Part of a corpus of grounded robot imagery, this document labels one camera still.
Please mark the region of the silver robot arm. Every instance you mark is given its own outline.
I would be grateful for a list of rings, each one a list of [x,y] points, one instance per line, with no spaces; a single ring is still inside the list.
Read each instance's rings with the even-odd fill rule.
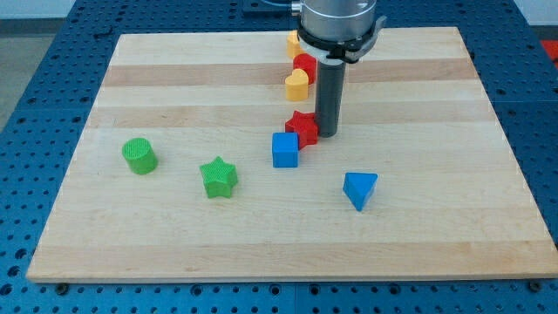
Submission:
[[[373,25],[376,0],[302,0],[301,25],[313,37],[346,41]]]

